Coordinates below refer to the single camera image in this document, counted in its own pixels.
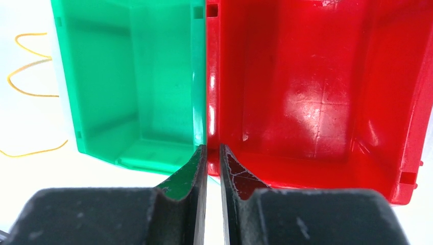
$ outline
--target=red plastic bin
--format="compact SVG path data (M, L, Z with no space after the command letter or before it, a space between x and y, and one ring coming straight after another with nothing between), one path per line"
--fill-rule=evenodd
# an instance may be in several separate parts
M433 0L208 0L209 174L219 144L273 187L407 204L433 104Z

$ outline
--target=white surface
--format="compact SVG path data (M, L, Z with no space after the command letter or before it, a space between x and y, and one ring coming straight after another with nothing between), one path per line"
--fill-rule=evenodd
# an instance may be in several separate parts
M66 138L60 101L33 98L9 87L6 76L17 68L37 61L15 45L20 33L47 32L52 28L49 0L0 2L0 149L9 154L44 150L60 145ZM27 37L22 43L43 54L50 54L48 37ZM32 67L15 77L16 85L35 93L57 94L52 63ZM412 201L396 207L411 244L433 244L433 129L430 123L426 145ZM10 159L0 155L0 230L8 231L26 201L48 187L154 186L166 176L131 171L112 166L75 151L73 144L61 150ZM205 244L223 244L220 187L208 180Z

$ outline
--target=yellow cable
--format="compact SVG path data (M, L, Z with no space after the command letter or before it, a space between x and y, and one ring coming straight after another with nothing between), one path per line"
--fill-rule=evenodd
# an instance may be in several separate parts
M2 150L0 150L0 153L2 153L3 155L5 155L5 156L7 156L7 157L11 157L11 158L27 157L27 156L36 155L36 154L39 154L39 153L52 152L52 151L58 150L58 149L64 147L64 146L66 145L67 142L68 142L68 140L65 141L61 146L56 147L56 148L53 148L53 149L43 150L43 151L38 151L38 152L31 152L31 153L27 153L27 154L23 154L23 155L18 155L18 156L12 156L12 155L9 155L9 154L5 153L5 152L2 151Z
M24 47L21 43L18 42L18 39L19 39L20 37L23 37L23 36L43 36L43 35L46 35L46 33L24 33L24 34L19 34L19 35L17 35L17 36L15 37L15 43L16 43L18 46L20 46L21 48L23 48L24 50L26 50L26 51L28 51L28 52L30 52L30 53L32 53L32 54L35 54L35 55L40 56L40 57L44 57L44 58L46 58L46 59L39 60L39 61L36 61L36 62L32 62L32 63L30 63L30 64L27 64L27 65L25 65L25 66L23 66L23 67L21 67L21 68L15 70L15 71L13 71L12 73L10 73L10 74L8 75L7 80L8 80L9 85L10 85L13 89L15 89L16 91L18 91L18 92L20 92L20 93L22 93L22 94L25 94L25 95L35 96L35 97L59 97L58 95L52 95L52 94L35 94L35 93L25 92L25 91L23 91L23 90L17 88L17 87L12 83L12 81L11 81L11 78L12 78L14 75L16 75L17 73L19 73L19 72L21 72L21 71L23 71L23 70L25 70L25 69L27 69L27 68L29 68L29 67L32 67L32 66L34 66L34 65L38 65L38 64L45 63L45 62L49 62L49 61L52 61L52 60L53 60L51 56L49 56L49 55L43 55L43 54L37 53L37 52L35 52L35 51L33 51L33 50L30 50L30 49ZM43 150L43 151L38 151L38 152L31 152L31 153L22 154L22 155L17 155L17 156L9 155L9 154L5 153L5 152L2 151L2 150L0 150L0 153L2 153L3 155L5 155L5 156L7 156L7 157L11 157L11 158L26 157L26 156L36 155L36 154L39 154L39 153L52 152L52 151L58 150L58 149L64 147L64 146L66 145L67 142L68 142L68 140L66 140L66 141L65 141L61 146L56 147L56 148L53 148L53 149L48 149L48 150Z
M51 59L44 59L44 60L39 60L39 61L36 61L36 62L32 62L32 63L30 63L30 64L27 64L27 65L25 65L25 66L19 68L19 69L16 70L16 71L10 73L10 74L8 75L8 83L9 83L9 85L11 85L11 87L12 87L13 89L15 89L16 91L18 91L18 92L20 92L20 93L22 93L22 94L25 94L25 95L29 95L29 96L34 96L34 97L59 97L58 95L54 95L54 94L35 94L35 93L25 92L25 91L23 91L23 90L17 88L17 87L12 83L12 81L11 81L11 78L12 78L15 74L17 74L17 73L19 73L19 72L21 72L21 71L23 71L23 70L25 70L25 69L27 69L27 68L29 68L29 67L32 67L32 66L34 66L34 65L41 64L41 63L45 63L45 62L49 62L49 61L52 61L52 60L51 60Z
M30 49L24 47L21 43L18 42L18 39L19 39L20 37L25 37L25 36L44 36L44 35L46 35L46 32L44 32L44 33L23 33L23 34L19 34L19 35L17 35L17 36L15 37L15 43L16 43L18 46L20 46L21 48L23 48L24 50L27 50L28 52L30 52L30 53L32 53L32 54L34 54L34 55L37 55L37 56L40 56L40 57L43 57L43 58L47 58L47 59L51 59L51 56L49 56L49 55L43 55L43 54L37 53L37 52L35 52L35 51L33 51L33 50L30 50Z

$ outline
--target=plastic bin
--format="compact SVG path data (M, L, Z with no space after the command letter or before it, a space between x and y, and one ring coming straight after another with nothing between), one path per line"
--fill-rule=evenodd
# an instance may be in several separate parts
M433 1L208 0L209 173L407 204L433 104Z
M171 174L206 142L203 0L52 0L78 150Z

